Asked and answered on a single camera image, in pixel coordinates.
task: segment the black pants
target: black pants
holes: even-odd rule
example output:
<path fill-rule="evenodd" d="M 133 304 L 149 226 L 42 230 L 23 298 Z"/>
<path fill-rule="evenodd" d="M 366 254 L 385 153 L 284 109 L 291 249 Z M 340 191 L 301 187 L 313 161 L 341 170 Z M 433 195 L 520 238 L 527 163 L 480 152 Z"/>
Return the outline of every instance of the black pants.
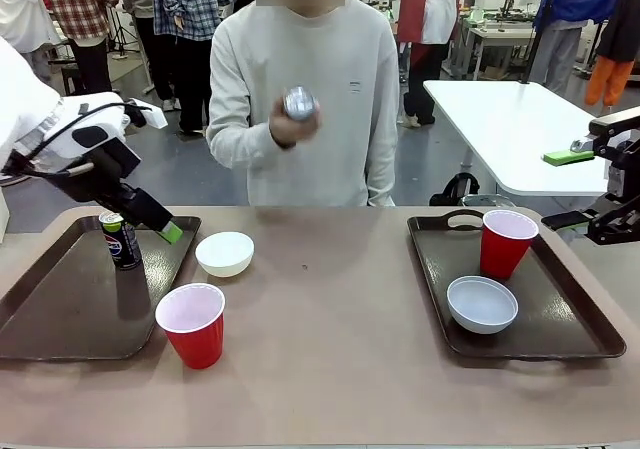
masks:
<path fill-rule="evenodd" d="M 138 35 L 149 59 L 151 80 L 156 87 L 156 94 L 163 101 L 173 99 L 171 81 L 172 64 L 176 60 L 176 38 L 166 34 L 158 35 L 153 32 L 153 18 L 136 17 Z"/>
<path fill-rule="evenodd" d="M 80 47 L 71 39 L 69 44 L 82 76 L 84 92 L 87 94 L 111 92 L 111 79 L 109 79 L 107 64 L 107 41 L 102 41 L 96 46 Z"/>
<path fill-rule="evenodd" d="M 425 54 L 409 67 L 409 92 L 404 95 L 404 112 L 418 116 L 420 124 L 433 124 L 435 102 L 424 88 L 424 81 L 440 79 L 442 62 L 447 58 L 449 44 L 432 44 Z"/>
<path fill-rule="evenodd" d="M 202 111 L 209 123 L 211 99 L 211 41 L 192 41 L 178 37 L 176 96 L 180 99 L 180 127 L 183 131 L 202 130 Z"/>

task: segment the red plastic cup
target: red plastic cup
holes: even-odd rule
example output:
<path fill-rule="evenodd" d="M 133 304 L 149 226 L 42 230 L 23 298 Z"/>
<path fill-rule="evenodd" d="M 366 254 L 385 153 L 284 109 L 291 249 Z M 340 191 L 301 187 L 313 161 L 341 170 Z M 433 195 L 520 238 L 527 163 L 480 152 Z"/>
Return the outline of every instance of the red plastic cup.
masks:
<path fill-rule="evenodd" d="M 167 333 L 182 361 L 206 369 L 222 355 L 224 294 L 211 284 L 178 287 L 156 308 L 156 321 Z"/>
<path fill-rule="evenodd" d="M 513 211 L 487 212 L 482 219 L 480 270 L 497 279 L 509 279 L 538 235 L 538 225 Z"/>

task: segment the white ceramic bowl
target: white ceramic bowl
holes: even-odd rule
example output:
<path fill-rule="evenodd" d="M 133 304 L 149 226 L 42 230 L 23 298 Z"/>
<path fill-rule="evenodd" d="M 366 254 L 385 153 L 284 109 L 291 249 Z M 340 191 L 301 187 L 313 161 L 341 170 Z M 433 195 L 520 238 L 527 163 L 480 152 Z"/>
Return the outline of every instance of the white ceramic bowl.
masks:
<path fill-rule="evenodd" d="M 447 290 L 451 315 L 476 334 L 495 334 L 513 322 L 518 301 L 499 282 L 480 276 L 456 279 Z"/>
<path fill-rule="evenodd" d="M 196 259 L 212 276 L 233 277 L 244 271 L 253 257 L 253 241 L 240 232 L 219 232 L 196 247 Z"/>

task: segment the pepsi can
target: pepsi can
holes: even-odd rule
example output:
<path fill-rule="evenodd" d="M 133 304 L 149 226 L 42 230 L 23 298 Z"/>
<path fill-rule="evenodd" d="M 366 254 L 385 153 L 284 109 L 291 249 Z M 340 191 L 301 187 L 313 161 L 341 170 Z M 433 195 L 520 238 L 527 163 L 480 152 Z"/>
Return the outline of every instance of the pepsi can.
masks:
<path fill-rule="evenodd" d="M 103 212 L 98 216 L 98 221 L 116 269 L 126 271 L 139 266 L 142 253 L 135 228 L 115 212 Z"/>

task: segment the white sweatshirt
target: white sweatshirt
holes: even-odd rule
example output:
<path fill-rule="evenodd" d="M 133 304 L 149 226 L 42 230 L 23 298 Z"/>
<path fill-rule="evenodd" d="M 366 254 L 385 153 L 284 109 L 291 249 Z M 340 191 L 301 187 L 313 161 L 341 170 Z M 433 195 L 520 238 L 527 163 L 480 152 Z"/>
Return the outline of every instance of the white sweatshirt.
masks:
<path fill-rule="evenodd" d="M 283 150 L 269 114 L 298 85 L 317 99 L 322 126 L 311 141 Z M 225 167 L 248 170 L 250 204 L 393 205 L 398 57 L 376 10 L 346 0 L 307 19 L 247 6 L 216 30 L 211 88 L 211 153 Z"/>
<path fill-rule="evenodd" d="M 60 44 L 42 0 L 0 0 L 0 36 L 22 54 Z"/>

